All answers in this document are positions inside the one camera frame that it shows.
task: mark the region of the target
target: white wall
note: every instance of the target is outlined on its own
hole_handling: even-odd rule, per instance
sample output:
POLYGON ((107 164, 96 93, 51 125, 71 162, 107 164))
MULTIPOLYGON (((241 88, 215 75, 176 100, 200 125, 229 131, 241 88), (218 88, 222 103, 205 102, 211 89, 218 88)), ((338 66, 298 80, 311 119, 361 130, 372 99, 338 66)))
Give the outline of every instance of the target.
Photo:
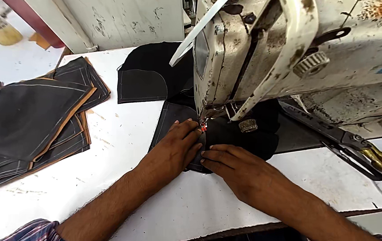
MULTIPOLYGON (((74 53, 87 49, 51 0, 26 0, 74 53)), ((182 0, 64 0, 100 50, 184 38, 182 0)))

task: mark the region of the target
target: white strip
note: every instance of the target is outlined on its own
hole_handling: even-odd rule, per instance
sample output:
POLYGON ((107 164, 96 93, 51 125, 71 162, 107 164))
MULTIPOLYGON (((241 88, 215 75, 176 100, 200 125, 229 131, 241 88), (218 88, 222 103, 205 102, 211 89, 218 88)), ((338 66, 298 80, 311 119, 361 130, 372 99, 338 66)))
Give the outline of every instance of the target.
POLYGON ((181 56, 183 56, 184 52, 189 50, 189 46, 194 41, 194 39, 197 37, 197 35, 200 33, 201 30, 209 23, 209 21, 219 12, 219 10, 224 6, 224 4, 227 2, 227 0, 218 0, 215 4, 207 11, 206 14, 201 18, 200 22, 195 25, 193 30, 188 34, 188 36, 182 41, 181 45, 176 49, 175 54, 173 55, 172 59, 170 60, 170 66, 173 67, 176 65, 180 59, 181 56))

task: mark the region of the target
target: left hand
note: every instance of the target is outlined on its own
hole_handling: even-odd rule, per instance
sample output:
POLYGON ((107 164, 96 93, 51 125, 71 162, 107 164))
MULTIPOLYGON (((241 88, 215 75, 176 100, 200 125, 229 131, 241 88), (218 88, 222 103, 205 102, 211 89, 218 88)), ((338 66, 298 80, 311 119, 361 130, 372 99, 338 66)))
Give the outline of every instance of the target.
POLYGON ((139 177, 142 188, 158 192, 185 170, 202 146, 195 143, 202 133, 200 129, 195 130, 198 126, 188 119, 182 123, 176 121, 170 127, 166 136, 132 171, 139 177))

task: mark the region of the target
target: forearm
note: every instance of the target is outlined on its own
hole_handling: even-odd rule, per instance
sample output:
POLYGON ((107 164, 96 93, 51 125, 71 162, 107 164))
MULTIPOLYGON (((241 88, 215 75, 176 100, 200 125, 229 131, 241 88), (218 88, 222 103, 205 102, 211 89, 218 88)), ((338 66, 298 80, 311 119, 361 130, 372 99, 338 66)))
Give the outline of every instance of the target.
POLYGON ((368 232, 351 223, 316 196, 303 191, 292 214, 280 217, 312 241, 376 241, 368 232))
POLYGON ((57 227, 66 241, 108 240, 127 217, 157 190, 130 171, 57 227))

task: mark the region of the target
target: stack of fabric pieces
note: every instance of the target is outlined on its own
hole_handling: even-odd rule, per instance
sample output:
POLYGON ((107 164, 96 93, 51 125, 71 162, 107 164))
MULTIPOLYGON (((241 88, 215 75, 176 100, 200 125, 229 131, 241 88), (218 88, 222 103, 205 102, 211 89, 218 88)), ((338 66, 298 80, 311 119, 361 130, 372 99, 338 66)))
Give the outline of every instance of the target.
POLYGON ((0 186, 88 150, 85 110, 109 94, 82 57, 36 79, 0 83, 0 186))

